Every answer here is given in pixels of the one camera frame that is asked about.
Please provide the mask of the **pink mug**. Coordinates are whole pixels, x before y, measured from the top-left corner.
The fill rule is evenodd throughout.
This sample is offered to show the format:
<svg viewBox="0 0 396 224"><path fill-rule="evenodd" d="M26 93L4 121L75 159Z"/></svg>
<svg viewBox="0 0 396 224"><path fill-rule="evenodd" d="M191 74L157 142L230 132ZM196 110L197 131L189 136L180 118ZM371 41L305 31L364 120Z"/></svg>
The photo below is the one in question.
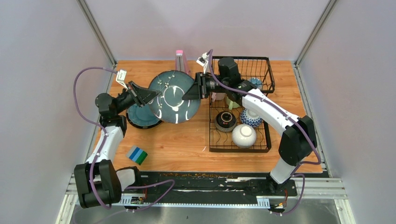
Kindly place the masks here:
<svg viewBox="0 0 396 224"><path fill-rule="evenodd" d="M226 97L226 93L212 93L211 101L223 100Z"/></svg>

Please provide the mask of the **dark blue floral plate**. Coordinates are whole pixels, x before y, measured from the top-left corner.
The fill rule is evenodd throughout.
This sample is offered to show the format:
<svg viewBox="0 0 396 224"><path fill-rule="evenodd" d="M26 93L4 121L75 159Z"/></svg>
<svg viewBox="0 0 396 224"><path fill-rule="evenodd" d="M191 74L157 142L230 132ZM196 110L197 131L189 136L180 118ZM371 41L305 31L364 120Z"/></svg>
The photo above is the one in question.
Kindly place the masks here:
<svg viewBox="0 0 396 224"><path fill-rule="evenodd" d="M190 120L199 110L200 99L183 100L183 95L193 85L194 79L178 70L164 71L149 85L150 90L159 91L149 104L151 112L160 120L180 124Z"/></svg>

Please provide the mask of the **pink metronome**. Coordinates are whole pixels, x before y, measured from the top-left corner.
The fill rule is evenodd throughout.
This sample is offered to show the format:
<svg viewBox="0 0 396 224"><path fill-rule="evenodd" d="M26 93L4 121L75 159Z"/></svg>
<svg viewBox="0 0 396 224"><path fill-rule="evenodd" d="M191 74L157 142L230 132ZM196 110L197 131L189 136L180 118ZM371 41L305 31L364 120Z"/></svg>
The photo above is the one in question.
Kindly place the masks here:
<svg viewBox="0 0 396 224"><path fill-rule="evenodd" d="M183 50L176 50L175 69L178 71L182 71L188 75L191 73L188 65L188 60Z"/></svg>

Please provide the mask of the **green handled cream mug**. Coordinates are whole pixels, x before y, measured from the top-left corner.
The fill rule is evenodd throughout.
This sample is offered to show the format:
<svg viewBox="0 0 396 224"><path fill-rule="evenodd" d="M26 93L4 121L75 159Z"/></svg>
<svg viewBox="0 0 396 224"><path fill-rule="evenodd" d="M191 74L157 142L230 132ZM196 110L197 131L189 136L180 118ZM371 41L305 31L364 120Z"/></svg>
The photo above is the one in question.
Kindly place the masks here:
<svg viewBox="0 0 396 224"><path fill-rule="evenodd" d="M235 101L232 101L228 96L226 96L226 104L229 110L239 108L240 105L236 103Z"/></svg>

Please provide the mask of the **black gold patterned bowl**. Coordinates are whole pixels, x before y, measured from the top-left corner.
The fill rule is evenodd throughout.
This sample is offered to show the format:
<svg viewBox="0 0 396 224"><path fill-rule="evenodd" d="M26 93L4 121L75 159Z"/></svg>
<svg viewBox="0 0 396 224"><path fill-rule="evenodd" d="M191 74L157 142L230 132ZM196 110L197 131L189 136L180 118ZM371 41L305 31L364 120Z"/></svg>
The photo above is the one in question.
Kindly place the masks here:
<svg viewBox="0 0 396 224"><path fill-rule="evenodd" d="M237 126L236 116L231 112L222 111L216 116L214 124L221 132L231 132Z"/></svg>

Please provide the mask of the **black wire dish rack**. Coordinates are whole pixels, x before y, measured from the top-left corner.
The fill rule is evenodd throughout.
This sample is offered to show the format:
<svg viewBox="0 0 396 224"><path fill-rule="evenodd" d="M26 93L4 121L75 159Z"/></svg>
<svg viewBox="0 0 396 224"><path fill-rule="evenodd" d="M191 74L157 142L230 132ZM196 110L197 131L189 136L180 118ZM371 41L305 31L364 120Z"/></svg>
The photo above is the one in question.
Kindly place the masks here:
<svg viewBox="0 0 396 224"><path fill-rule="evenodd" d="M259 79L258 88L267 96L275 91L275 81L269 59L267 57L233 56L238 64L241 78L245 80ZM213 153L267 153L271 148L269 125L262 122L255 128L256 142L250 148L240 148L232 141L232 133L224 133L215 127L217 115L222 111L229 111L236 116L237 124L240 122L240 114L243 107L229 109L226 100L209 100L209 151Z"/></svg>

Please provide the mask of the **red patterned bowl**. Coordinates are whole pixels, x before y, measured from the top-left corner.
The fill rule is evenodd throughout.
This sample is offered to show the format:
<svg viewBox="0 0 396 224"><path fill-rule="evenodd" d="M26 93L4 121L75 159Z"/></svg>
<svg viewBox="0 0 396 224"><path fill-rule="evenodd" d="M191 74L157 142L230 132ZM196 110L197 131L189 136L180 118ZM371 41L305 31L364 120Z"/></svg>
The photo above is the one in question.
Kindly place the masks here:
<svg viewBox="0 0 396 224"><path fill-rule="evenodd" d="M252 110L249 110L246 108L240 114L240 121L241 121L241 123L249 125L253 128L258 128L263 123L262 118L260 118Z"/></svg>

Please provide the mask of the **blue mug yellow inside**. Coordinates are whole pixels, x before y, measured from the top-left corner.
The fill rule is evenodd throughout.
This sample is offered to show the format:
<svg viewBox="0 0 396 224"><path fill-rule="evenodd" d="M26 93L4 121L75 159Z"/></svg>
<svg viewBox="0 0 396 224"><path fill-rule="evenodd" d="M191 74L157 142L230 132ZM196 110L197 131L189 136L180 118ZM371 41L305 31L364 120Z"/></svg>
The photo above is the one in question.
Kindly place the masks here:
<svg viewBox="0 0 396 224"><path fill-rule="evenodd" d="M257 89L262 90L263 88L263 83L261 81L261 79L257 78L257 77L253 77L249 79L249 82L251 82L252 84L254 84Z"/></svg>

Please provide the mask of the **white patterned bowl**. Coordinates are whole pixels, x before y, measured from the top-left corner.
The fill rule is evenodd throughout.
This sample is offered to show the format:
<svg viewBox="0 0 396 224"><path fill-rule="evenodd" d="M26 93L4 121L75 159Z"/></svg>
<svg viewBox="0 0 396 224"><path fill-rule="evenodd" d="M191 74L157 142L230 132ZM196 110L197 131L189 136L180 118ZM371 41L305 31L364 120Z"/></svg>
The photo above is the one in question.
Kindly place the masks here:
<svg viewBox="0 0 396 224"><path fill-rule="evenodd" d="M256 131L250 125L237 125L232 131L232 141L240 148L249 148L256 142Z"/></svg>

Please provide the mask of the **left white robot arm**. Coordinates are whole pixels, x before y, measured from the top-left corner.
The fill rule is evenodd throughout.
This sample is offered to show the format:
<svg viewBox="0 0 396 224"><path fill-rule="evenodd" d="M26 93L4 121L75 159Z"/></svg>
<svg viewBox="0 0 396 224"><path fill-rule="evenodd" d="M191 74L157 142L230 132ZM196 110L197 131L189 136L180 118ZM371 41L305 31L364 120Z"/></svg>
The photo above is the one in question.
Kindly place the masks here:
<svg viewBox="0 0 396 224"><path fill-rule="evenodd" d="M111 208L121 200L121 192L127 188L132 193L139 192L143 180L136 176L136 168L116 171L113 166L115 152L127 131L127 118L121 112L133 105L145 106L161 92L140 87L133 81L122 93L113 97L101 93L95 99L100 118L100 139L90 157L74 168L78 199L82 208L103 206Z"/></svg>

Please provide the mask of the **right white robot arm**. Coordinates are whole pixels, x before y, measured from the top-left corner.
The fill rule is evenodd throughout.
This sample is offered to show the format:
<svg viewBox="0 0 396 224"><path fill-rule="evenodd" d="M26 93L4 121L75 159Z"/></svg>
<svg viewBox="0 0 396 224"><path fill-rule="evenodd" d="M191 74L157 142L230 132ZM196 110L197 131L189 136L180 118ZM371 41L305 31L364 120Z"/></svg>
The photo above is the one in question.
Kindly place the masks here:
<svg viewBox="0 0 396 224"><path fill-rule="evenodd" d="M317 158L320 157L316 150L313 120L307 115L299 117L286 111L266 97L256 85L242 79L238 64L231 57L218 60L217 75L213 71L210 55L202 55L196 62L203 67L203 72L196 73L194 84L183 99L203 99L211 93L225 93L232 101L256 113L280 134L280 159L267 181L269 193L280 194L285 189L285 182L298 167L307 163L305 158L308 155L315 153Z"/></svg>

